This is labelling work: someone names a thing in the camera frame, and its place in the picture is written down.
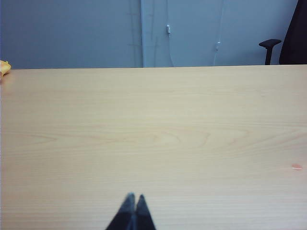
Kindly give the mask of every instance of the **white wall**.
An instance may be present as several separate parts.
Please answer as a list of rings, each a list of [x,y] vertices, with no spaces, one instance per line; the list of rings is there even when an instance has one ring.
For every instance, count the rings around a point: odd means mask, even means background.
[[[170,57],[174,66],[211,66],[215,56],[215,65],[264,64],[266,50],[258,44],[284,39],[296,4],[297,0],[142,0],[144,66],[172,66]],[[281,47],[273,50],[272,64],[278,63]]]

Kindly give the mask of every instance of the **wood grain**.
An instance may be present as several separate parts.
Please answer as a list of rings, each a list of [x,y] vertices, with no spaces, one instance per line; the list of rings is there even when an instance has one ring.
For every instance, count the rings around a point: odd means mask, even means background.
[[[307,229],[307,66],[12,70],[3,230]],[[292,164],[303,170],[292,169]]]

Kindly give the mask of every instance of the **black chair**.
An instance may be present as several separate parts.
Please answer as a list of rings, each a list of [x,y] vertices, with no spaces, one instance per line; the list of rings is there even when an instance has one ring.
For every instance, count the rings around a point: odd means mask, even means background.
[[[271,63],[273,47],[281,43],[278,39],[269,39],[259,43],[267,49],[265,65]],[[279,64],[307,64],[307,0],[298,0],[287,35],[284,39]]]

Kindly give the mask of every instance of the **cable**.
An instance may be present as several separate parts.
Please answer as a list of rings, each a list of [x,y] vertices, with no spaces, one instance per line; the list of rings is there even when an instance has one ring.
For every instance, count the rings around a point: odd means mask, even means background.
[[[220,17],[220,25],[219,25],[219,32],[218,32],[218,37],[217,37],[217,43],[215,47],[215,54],[214,54],[214,59],[213,59],[213,65],[215,66],[215,61],[216,61],[216,56],[219,50],[219,46],[221,44],[221,36],[222,36],[222,24],[223,24],[223,16],[224,16],[224,11],[225,11],[225,0],[222,2],[222,10],[221,10],[221,17]]]
[[[166,26],[169,29],[168,19],[169,19],[169,7],[168,7],[168,0],[166,0]],[[174,63],[173,63],[172,53],[171,53],[171,33],[169,30],[168,30],[168,53],[169,53],[169,59],[171,61],[171,65],[173,67]]]

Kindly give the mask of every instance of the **light wood tabletop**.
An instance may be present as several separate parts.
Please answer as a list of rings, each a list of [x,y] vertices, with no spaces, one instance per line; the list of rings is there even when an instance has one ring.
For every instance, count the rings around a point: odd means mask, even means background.
[[[307,230],[307,65],[4,76],[1,229],[103,230],[128,192],[157,230]]]

